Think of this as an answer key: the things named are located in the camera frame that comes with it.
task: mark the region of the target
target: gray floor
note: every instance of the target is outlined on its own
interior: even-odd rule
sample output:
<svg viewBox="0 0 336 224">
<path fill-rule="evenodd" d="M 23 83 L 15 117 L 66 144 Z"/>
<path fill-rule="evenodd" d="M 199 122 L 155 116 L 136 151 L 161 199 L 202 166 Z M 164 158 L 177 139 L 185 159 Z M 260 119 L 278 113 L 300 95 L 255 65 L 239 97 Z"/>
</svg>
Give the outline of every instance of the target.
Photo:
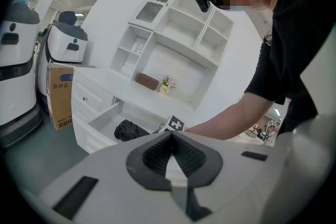
<svg viewBox="0 0 336 224">
<path fill-rule="evenodd" d="M 77 145 L 72 125 L 56 132 L 49 116 L 43 115 L 42 126 L 5 154 L 18 187 L 35 195 L 88 155 Z"/>
</svg>

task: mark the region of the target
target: flower pot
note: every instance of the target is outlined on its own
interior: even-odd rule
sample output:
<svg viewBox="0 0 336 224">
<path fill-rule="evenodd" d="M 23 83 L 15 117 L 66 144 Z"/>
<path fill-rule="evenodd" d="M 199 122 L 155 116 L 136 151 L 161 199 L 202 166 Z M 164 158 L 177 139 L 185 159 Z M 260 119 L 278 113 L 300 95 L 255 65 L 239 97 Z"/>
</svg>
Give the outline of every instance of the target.
<svg viewBox="0 0 336 224">
<path fill-rule="evenodd" d="M 169 94 L 170 93 L 170 88 L 168 86 L 162 84 L 159 88 L 159 91 L 163 92 L 165 94 Z"/>
</svg>

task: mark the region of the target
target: small wooden box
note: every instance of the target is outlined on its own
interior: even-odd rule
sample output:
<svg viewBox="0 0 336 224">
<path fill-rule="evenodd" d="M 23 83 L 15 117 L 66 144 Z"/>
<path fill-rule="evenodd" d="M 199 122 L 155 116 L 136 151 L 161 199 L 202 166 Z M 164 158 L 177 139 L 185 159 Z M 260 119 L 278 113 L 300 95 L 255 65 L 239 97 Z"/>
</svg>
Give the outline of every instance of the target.
<svg viewBox="0 0 336 224">
<path fill-rule="evenodd" d="M 145 74 L 139 73 L 138 77 L 136 79 L 136 82 L 151 89 L 151 90 L 156 90 L 159 85 L 159 81 L 156 79 L 153 79 Z"/>
</svg>

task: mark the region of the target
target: black cloth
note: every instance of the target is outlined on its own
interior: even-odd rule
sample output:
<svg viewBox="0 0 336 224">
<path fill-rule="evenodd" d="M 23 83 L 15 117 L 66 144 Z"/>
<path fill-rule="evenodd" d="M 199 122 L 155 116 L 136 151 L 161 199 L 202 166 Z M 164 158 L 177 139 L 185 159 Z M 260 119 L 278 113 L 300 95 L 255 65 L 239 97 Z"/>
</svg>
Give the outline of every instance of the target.
<svg viewBox="0 0 336 224">
<path fill-rule="evenodd" d="M 334 0 L 278 0 L 271 44 L 264 38 L 256 72 L 245 92 L 283 104 L 291 99 L 280 133 L 317 115 L 300 79 L 335 22 Z"/>
<path fill-rule="evenodd" d="M 128 120 L 122 121 L 114 131 L 114 136 L 123 141 L 133 140 L 145 135 L 149 135 L 149 133 Z"/>
<path fill-rule="evenodd" d="M 74 25 L 77 21 L 77 17 L 75 12 L 62 12 L 59 17 L 58 17 L 58 21 L 60 23 L 66 23 L 68 25 Z"/>
</svg>

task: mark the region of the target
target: white drawer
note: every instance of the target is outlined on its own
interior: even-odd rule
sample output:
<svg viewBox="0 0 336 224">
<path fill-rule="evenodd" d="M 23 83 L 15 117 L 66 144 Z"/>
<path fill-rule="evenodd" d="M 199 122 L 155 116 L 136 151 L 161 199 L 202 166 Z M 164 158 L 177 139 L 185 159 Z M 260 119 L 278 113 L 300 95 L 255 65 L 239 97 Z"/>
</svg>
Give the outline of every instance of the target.
<svg viewBox="0 0 336 224">
<path fill-rule="evenodd" d="M 80 116 L 85 122 L 89 122 L 97 115 L 97 113 L 92 113 L 92 114 L 87 113 L 73 100 L 71 100 L 71 113 L 72 115 L 76 114 Z"/>
<path fill-rule="evenodd" d="M 108 108 L 113 103 L 114 96 L 94 85 L 80 73 L 75 72 L 71 99 L 90 114 L 90 109 L 93 112 L 101 112 Z"/>
<path fill-rule="evenodd" d="M 122 141 L 114 136 L 114 131 L 123 120 L 129 120 L 147 132 L 153 133 L 164 122 L 165 118 L 153 116 L 123 101 L 119 101 L 102 111 L 95 119 L 88 122 L 88 125 L 106 139 L 119 144 Z"/>
<path fill-rule="evenodd" d="M 77 144 L 88 153 L 93 153 L 115 143 L 104 135 L 94 130 L 89 124 L 83 121 L 77 114 L 72 116 L 73 129 Z"/>
</svg>

